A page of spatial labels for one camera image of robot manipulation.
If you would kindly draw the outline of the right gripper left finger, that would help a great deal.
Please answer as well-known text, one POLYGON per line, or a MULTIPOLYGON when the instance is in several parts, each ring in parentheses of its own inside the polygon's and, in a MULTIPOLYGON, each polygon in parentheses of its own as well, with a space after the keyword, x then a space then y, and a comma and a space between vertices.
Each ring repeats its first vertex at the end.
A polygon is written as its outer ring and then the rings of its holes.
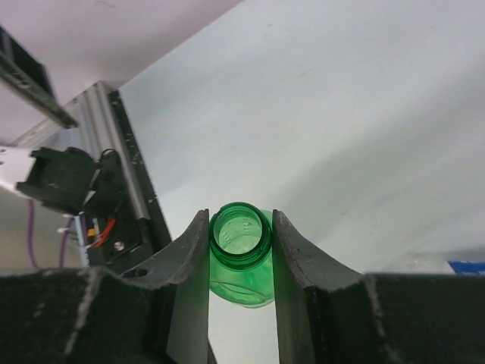
POLYGON ((208 212, 136 267, 1 273, 3 363, 213 363, 208 212))

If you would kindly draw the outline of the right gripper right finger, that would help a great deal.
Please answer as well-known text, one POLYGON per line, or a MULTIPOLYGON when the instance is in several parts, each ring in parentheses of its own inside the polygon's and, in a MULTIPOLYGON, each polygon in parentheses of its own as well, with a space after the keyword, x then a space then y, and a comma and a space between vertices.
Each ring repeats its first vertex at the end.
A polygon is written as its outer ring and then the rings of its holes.
POLYGON ((480 275, 360 274, 273 213, 282 363, 482 363, 480 275))

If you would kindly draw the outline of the green plastic bottle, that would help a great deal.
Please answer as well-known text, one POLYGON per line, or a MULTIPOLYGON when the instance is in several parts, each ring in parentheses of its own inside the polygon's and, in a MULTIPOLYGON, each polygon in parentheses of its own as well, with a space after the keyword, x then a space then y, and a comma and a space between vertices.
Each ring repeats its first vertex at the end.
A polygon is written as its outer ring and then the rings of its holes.
POLYGON ((272 216, 247 202, 222 206, 209 221, 213 294, 248 309, 274 301, 272 216))

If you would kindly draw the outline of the clear bottle blue cap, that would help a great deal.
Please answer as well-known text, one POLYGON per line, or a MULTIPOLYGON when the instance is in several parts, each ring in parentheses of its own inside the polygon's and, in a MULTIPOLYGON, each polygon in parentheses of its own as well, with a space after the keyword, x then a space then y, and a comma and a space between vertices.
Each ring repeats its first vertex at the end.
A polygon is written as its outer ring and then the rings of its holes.
POLYGON ((457 275, 485 275, 485 262, 448 261, 457 275))

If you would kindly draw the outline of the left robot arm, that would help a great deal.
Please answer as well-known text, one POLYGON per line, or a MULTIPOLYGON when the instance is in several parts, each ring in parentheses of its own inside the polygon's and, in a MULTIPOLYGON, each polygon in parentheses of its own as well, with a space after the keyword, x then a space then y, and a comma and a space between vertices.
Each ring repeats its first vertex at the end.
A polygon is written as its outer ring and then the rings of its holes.
POLYGON ((98 159, 82 149, 1 147, 1 188, 41 202, 56 212, 114 216, 127 199, 120 155, 106 149, 98 159))

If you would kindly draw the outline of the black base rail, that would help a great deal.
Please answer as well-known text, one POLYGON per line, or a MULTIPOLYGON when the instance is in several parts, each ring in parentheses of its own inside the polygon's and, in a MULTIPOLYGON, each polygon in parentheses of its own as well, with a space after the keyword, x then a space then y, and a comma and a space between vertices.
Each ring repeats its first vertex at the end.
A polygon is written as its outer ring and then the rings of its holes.
POLYGON ((107 149, 118 152, 130 207, 128 214, 116 217, 103 245, 88 250, 89 263, 123 274, 168 245, 171 236, 120 93, 97 82, 86 91, 86 98, 94 132, 91 141, 97 142, 92 150, 97 157, 107 149))

